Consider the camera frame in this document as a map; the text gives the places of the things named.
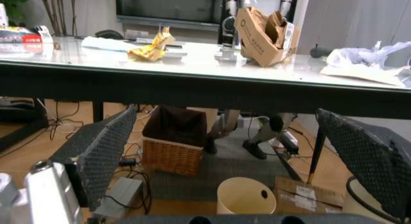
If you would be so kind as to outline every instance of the white container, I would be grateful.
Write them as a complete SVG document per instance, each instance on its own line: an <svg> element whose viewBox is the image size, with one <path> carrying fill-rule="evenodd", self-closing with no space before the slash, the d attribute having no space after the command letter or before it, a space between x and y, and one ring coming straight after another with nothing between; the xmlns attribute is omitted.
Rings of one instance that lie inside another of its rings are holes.
<svg viewBox="0 0 411 224"><path fill-rule="evenodd" d="M272 214L276 206L273 192L250 178L229 178L217 190L217 214Z"/></svg>

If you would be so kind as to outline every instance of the television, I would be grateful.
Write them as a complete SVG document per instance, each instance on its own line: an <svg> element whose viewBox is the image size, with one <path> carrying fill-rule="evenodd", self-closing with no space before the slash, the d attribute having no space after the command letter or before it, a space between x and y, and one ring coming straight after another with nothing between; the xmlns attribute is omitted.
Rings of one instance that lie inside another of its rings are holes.
<svg viewBox="0 0 411 224"><path fill-rule="evenodd" d="M125 24L218 31L222 11L223 0L116 0L117 19Z"/></svg>

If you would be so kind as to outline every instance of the glass tabletop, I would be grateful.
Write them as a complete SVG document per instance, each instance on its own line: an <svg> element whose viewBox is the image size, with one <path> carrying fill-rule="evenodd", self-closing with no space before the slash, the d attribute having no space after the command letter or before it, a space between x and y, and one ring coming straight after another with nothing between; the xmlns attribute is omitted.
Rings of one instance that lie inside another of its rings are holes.
<svg viewBox="0 0 411 224"><path fill-rule="evenodd" d="M59 44L59 49L55 49L52 44L0 44L0 62L79 70L127 73L143 71L160 75L410 90L408 87L362 79L323 75L320 71L326 66L326 62L308 55L292 55L282 63L263 68L242 57L239 50L221 51L219 45L185 42L182 48L169 48L161 60L145 62L130 60L123 51L83 47L82 40L73 37L55 37L54 42Z"/></svg>

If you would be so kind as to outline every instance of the open cardboard box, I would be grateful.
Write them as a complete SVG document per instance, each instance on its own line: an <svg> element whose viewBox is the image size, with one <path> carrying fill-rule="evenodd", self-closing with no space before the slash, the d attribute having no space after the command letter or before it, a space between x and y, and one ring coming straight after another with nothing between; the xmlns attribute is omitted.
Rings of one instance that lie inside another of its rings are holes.
<svg viewBox="0 0 411 224"><path fill-rule="evenodd" d="M275 178L276 214L314 214L341 212L343 196L332 190L289 178Z"/></svg>
<svg viewBox="0 0 411 224"><path fill-rule="evenodd" d="M241 54L256 60L263 67L281 62L288 55L296 53L300 34L297 26L287 23L283 49L278 49L265 33L267 21L268 17L253 7L239 9L235 20L240 35Z"/></svg>

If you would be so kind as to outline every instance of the plastic bag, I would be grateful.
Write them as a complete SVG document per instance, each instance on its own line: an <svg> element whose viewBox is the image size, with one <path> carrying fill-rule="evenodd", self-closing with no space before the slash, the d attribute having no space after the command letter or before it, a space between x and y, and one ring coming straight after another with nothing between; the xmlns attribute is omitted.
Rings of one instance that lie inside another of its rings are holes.
<svg viewBox="0 0 411 224"><path fill-rule="evenodd" d="M411 46L411 41L398 42L392 46L380 48L381 41L377 41L372 49L344 48L336 49L327 58L327 64L334 67L346 67L350 64L364 64L368 67L384 68L389 54Z"/></svg>

